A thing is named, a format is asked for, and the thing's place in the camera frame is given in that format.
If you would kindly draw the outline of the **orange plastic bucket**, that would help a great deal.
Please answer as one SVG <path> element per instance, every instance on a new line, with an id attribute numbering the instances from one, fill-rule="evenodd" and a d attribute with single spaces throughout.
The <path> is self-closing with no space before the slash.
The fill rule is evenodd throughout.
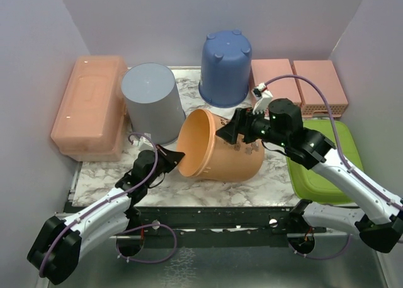
<path id="1" fill-rule="evenodd" d="M 228 123 L 227 118 L 207 109 L 196 109 L 188 115 L 176 145 L 177 152 L 184 153 L 178 166 L 181 175 L 242 182 L 258 173 L 264 160 L 264 147 L 258 142 L 244 143 L 242 135 L 235 144 L 217 137 L 216 131 Z"/>

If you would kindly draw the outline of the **light blue plastic bucket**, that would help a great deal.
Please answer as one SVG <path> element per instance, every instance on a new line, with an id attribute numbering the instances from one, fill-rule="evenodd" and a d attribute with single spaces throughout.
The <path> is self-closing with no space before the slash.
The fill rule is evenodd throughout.
<path id="1" fill-rule="evenodd" d="M 129 69 L 121 83 L 132 131 L 155 144 L 174 142 L 186 119 L 173 72 L 158 63 Z"/>

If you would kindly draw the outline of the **pink perforated basket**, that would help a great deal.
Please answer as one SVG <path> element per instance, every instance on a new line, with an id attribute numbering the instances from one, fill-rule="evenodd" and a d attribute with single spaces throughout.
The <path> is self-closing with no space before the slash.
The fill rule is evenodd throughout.
<path id="1" fill-rule="evenodd" d="M 252 89 L 259 83 L 265 83 L 270 79 L 287 74 L 293 74 L 290 61 L 288 59 L 254 59 L 251 61 L 251 72 L 249 75 L 249 93 L 252 105 L 256 99 L 252 94 Z M 302 99 L 294 78 L 283 78 L 269 85 L 269 91 L 273 99 L 288 98 L 296 106 L 300 107 Z"/>
<path id="2" fill-rule="evenodd" d="M 331 60 L 295 60 L 292 69 L 295 75 L 307 78 L 321 90 L 333 117 L 341 117 L 348 100 Z M 296 79 L 295 82 L 302 99 L 302 116 L 312 118 L 326 115 L 326 106 L 318 92 L 305 81 Z"/>

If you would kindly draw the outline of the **green plastic tray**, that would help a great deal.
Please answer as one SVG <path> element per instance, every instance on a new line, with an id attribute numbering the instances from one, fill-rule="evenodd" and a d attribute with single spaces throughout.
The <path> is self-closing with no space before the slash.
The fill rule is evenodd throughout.
<path id="1" fill-rule="evenodd" d="M 363 169 L 360 155 L 351 132 L 340 121 L 335 122 L 342 151 L 346 158 L 359 169 Z M 329 180 L 307 170 L 302 165 L 287 158 L 288 172 L 293 190 L 298 198 L 312 200 L 321 204 L 350 204 L 352 200 Z"/>

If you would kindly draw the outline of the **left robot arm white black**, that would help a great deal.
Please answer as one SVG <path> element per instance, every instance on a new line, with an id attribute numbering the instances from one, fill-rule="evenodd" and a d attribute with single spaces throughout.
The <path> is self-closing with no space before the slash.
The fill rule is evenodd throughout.
<path id="1" fill-rule="evenodd" d="M 139 152 L 131 170 L 100 200 L 61 219 L 45 221 L 27 254 L 41 277 L 58 285 L 76 269 L 80 259 L 116 234 L 132 234 L 140 225 L 135 208 L 160 176 L 171 172 L 185 154 L 160 145 Z"/>

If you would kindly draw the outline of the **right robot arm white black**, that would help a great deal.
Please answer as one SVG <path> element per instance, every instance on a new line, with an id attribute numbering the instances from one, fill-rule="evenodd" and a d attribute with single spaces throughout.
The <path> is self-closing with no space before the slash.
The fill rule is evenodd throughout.
<path id="1" fill-rule="evenodd" d="M 299 107 L 290 100 L 274 100 L 268 111 L 265 118 L 252 108 L 238 108 L 216 135 L 229 144 L 242 135 L 246 144 L 259 139 L 281 146 L 285 156 L 330 181 L 357 205 L 347 209 L 303 199 L 288 215 L 290 227 L 357 234 L 373 250 L 390 253 L 402 236 L 402 199 L 349 163 L 325 135 L 305 128 Z"/>

